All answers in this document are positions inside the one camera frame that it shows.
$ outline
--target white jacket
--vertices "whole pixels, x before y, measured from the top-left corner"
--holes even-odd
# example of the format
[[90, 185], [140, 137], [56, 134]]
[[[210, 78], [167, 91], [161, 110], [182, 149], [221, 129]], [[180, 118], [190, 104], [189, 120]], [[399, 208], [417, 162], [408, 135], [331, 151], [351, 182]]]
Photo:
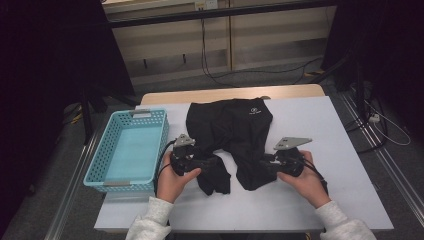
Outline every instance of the white jacket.
[[[166, 226], [174, 204], [150, 197], [149, 207], [144, 217], [140, 215], [131, 225], [126, 240], [162, 240], [171, 232]], [[326, 232], [322, 240], [371, 240], [376, 239], [367, 225], [357, 219], [349, 219], [336, 202], [331, 201], [315, 210], [323, 221]]]

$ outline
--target handheld controller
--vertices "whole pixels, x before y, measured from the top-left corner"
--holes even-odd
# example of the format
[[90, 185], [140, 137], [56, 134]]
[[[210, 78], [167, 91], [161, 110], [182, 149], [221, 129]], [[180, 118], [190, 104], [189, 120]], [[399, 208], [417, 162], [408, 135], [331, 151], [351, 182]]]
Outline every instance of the handheld controller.
[[185, 134], [181, 134], [175, 140], [171, 155], [171, 166], [179, 176], [183, 176], [185, 172], [190, 172], [196, 168], [201, 168], [202, 172], [207, 172], [209, 168], [216, 165], [217, 157], [194, 158], [195, 154], [200, 152], [194, 146], [195, 143], [194, 139]]
[[305, 159], [299, 150], [291, 148], [288, 150], [278, 150], [274, 155], [265, 154], [263, 161], [260, 161], [268, 172], [272, 175], [283, 172], [293, 177], [298, 177], [305, 165]]
[[302, 174], [303, 168], [308, 167], [318, 175], [325, 192], [328, 194], [327, 182], [324, 177], [297, 149], [297, 146], [311, 141], [312, 139], [310, 138], [283, 138], [274, 147], [277, 152], [275, 154], [265, 154], [260, 164], [271, 175], [283, 172], [293, 177], [298, 177]]

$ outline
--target hand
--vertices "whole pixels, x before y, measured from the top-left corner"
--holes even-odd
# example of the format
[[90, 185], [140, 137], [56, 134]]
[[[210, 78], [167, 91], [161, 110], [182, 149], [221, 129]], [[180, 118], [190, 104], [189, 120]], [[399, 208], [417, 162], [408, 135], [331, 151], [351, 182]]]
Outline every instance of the hand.
[[[312, 154], [308, 151], [300, 151], [306, 160], [313, 163]], [[278, 172], [277, 176], [284, 182], [293, 186], [299, 194], [306, 198], [309, 203], [315, 208], [331, 201], [330, 197], [325, 192], [318, 175], [311, 169], [305, 167], [302, 174], [298, 177], [293, 177], [288, 174]]]
[[[163, 166], [171, 163], [171, 152], [167, 152], [163, 157]], [[158, 180], [157, 198], [174, 203], [182, 193], [184, 186], [196, 178], [202, 170], [196, 168], [184, 176], [178, 176], [172, 166], [169, 165], [162, 170]]]

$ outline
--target plastic basket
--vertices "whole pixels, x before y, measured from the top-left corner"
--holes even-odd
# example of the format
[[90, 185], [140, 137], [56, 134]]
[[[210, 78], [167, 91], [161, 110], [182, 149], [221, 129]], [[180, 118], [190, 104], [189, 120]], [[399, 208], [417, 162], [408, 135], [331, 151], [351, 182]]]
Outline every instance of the plastic basket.
[[168, 130], [165, 109], [113, 113], [84, 185], [100, 192], [153, 191], [153, 178]]

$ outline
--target gray floor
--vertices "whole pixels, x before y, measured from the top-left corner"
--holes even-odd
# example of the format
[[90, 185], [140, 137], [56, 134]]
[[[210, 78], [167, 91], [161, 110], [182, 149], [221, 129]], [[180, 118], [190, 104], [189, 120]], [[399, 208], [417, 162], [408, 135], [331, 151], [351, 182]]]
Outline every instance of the gray floor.
[[[261, 71], [283, 71], [292, 69], [302, 64], [289, 64], [283, 66], [263, 67]], [[306, 72], [317, 70], [319, 62], [314, 62], [306, 68]], [[232, 84], [240, 87], [248, 86], [272, 86], [289, 85], [294, 83], [302, 75], [302, 70], [288, 73], [265, 73], [265, 72], [246, 72], [231, 74], [226, 77], [218, 78], [217, 81], [225, 84]], [[304, 78], [300, 83], [308, 82], [309, 78]], [[349, 113], [345, 100], [336, 92], [333, 80], [329, 79], [321, 83], [326, 94], [331, 97], [333, 104], [343, 123], [353, 120]], [[137, 97], [140, 99], [147, 92], [176, 91], [176, 90], [195, 90], [227, 88], [220, 85], [206, 76], [193, 76], [189, 78], [164, 81], [161, 84], [146, 83], [138, 86]], [[120, 109], [128, 109], [128, 106], [122, 105], [113, 99], [106, 99], [109, 104], [107, 113], [92, 113], [93, 124], [95, 128], [104, 126], [104, 120], [108, 119], [108, 114]], [[390, 110], [389, 106], [384, 106], [386, 116], [396, 123], [396, 113]], [[390, 137], [404, 142], [403, 134], [396, 127], [389, 125]], [[367, 143], [361, 131], [355, 131], [349, 134], [356, 149], [366, 149], [370, 145]], [[55, 213], [58, 210], [60, 202], [65, 194], [66, 187], [73, 175], [73, 170], [78, 164], [81, 152], [84, 149], [84, 128], [82, 121], [76, 124], [67, 124], [64, 126], [57, 143], [54, 153], [50, 159], [50, 164], [41, 174], [40, 180], [35, 183], [36, 193], [27, 197], [21, 205], [9, 229], [2, 239], [44, 239], [48, 233]], [[424, 193], [424, 179], [422, 178], [424, 162], [424, 148], [422, 143], [412, 139], [408, 146], [398, 146], [390, 141], [385, 145], [385, 149], [391, 154], [394, 161], [398, 164], [405, 177], [416, 190], [417, 194], [422, 196]], [[378, 239], [424, 239], [424, 228], [417, 220], [414, 212], [411, 210], [398, 187], [388, 174], [387, 170], [378, 159], [375, 152], [361, 154], [360, 159], [367, 170], [372, 182], [378, 186], [378, 195], [392, 220], [395, 229], [392, 231], [378, 232]], [[67, 215], [66, 224], [63, 231], [59, 231], [57, 239], [124, 239], [125, 234], [107, 234], [93, 229], [99, 208], [102, 204], [103, 194], [84, 187], [81, 182], [78, 183], [77, 197], [71, 202], [72, 206]], [[269, 238], [258, 239], [284, 239], [282, 236], [266, 236]], [[177, 239], [219, 239], [217, 235], [180, 235]], [[313, 233], [312, 239], [319, 239], [317, 233]]]

